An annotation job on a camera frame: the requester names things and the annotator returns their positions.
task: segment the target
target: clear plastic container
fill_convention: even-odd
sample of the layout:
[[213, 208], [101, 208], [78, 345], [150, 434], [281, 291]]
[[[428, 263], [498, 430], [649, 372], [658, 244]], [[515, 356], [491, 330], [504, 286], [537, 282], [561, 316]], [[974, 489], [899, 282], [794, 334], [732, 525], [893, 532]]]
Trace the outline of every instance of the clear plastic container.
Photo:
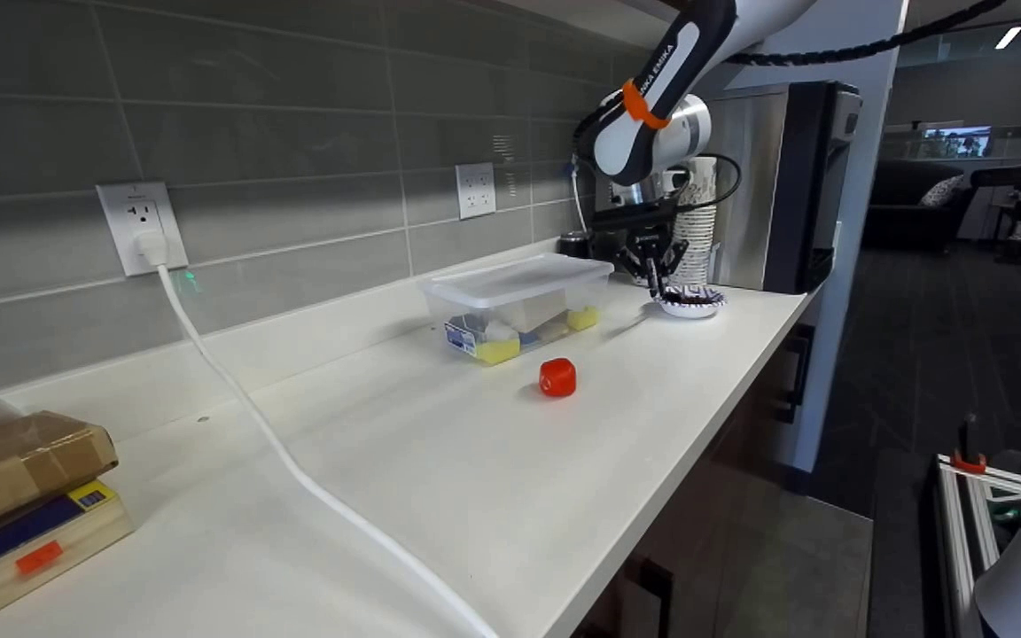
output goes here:
[[590, 330], [610, 263], [536, 255], [498, 270], [428, 275], [423, 282], [440, 337], [483, 363]]

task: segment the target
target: wall outlet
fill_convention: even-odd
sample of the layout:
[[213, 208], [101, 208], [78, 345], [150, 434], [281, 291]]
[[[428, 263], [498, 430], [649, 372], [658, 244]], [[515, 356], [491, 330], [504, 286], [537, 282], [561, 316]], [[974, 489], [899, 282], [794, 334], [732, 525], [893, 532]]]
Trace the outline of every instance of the wall outlet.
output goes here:
[[462, 197], [462, 219], [489, 217], [498, 208], [491, 161], [452, 167], [452, 185], [458, 185], [458, 197]]
[[111, 219], [111, 235], [114, 235], [122, 275], [154, 270], [152, 263], [144, 263], [138, 248], [141, 241], [158, 241], [169, 270], [187, 265], [180, 228], [169, 208], [163, 182], [94, 185], [94, 195]]

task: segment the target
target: wall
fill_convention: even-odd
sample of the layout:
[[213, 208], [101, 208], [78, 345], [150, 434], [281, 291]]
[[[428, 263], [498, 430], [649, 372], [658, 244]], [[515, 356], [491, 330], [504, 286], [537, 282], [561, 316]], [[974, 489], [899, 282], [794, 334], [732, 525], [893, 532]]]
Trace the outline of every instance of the wall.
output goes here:
[[1021, 122], [1021, 56], [899, 67], [888, 122], [908, 121]]
[[[491, 0], [0, 0], [0, 381], [180, 337], [94, 182], [169, 185], [222, 330], [563, 231], [571, 126], [639, 63]], [[498, 217], [458, 223], [452, 161]]]

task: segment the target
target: white power cord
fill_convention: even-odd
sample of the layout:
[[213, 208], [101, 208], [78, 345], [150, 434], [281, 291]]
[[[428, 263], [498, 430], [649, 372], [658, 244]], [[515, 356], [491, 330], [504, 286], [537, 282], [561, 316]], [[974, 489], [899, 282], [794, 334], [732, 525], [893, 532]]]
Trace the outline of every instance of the white power cord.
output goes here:
[[577, 231], [584, 235], [584, 204], [582, 204], [582, 185], [577, 185], [577, 157], [571, 160], [571, 192], [573, 192], [573, 212], [577, 212]]
[[447, 602], [447, 609], [452, 614], [452, 620], [475, 634], [475, 638], [497, 638], [497, 631], [434, 575], [428, 571], [417, 556], [410, 556], [395, 537], [388, 537], [386, 532], [378, 532], [373, 519], [366, 519], [358, 509], [352, 509], [348, 504], [341, 504], [332, 492], [324, 492], [315, 478], [307, 478], [300, 471], [300, 465], [293, 459], [293, 452], [284, 447], [284, 439], [271, 433], [268, 418], [263, 413], [263, 408], [256, 405], [256, 397], [204, 349], [193, 322], [187, 319], [176, 286], [169, 282], [165, 265], [158, 265], [158, 251], [141, 244], [141, 255], [150, 263], [154, 263], [165, 303], [172, 307], [172, 316], [180, 319], [190, 346], [197, 349], [197, 356], [204, 362], [204, 367], [249, 408], [251, 420], [260, 424], [260, 433], [267, 434], [267, 444], [271, 447], [271, 452], [284, 459], [284, 469], [293, 473], [293, 480], [315, 495], [323, 506], [329, 506], [332, 515], [341, 515], [348, 525], [353, 525], [362, 536], [367, 536], [382, 553], [388, 553], [395, 562], [404, 562], [423, 583], [431, 589], [431, 595], [440, 595]]

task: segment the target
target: counter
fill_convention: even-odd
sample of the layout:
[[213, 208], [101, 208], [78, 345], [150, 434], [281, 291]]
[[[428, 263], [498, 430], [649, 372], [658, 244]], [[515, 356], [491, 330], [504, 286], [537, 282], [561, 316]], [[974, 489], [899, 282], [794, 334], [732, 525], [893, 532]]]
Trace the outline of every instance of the counter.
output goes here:
[[[803, 313], [725, 291], [710, 322], [610, 282], [603, 326], [477, 367], [424, 330], [410, 281], [213, 337], [300, 465], [440, 571], [498, 634], [571, 634]], [[571, 401], [532, 391], [542, 356]], [[0, 614], [7, 634], [458, 634], [424, 593], [317, 509], [158, 346], [7, 392], [114, 430], [133, 532]]]

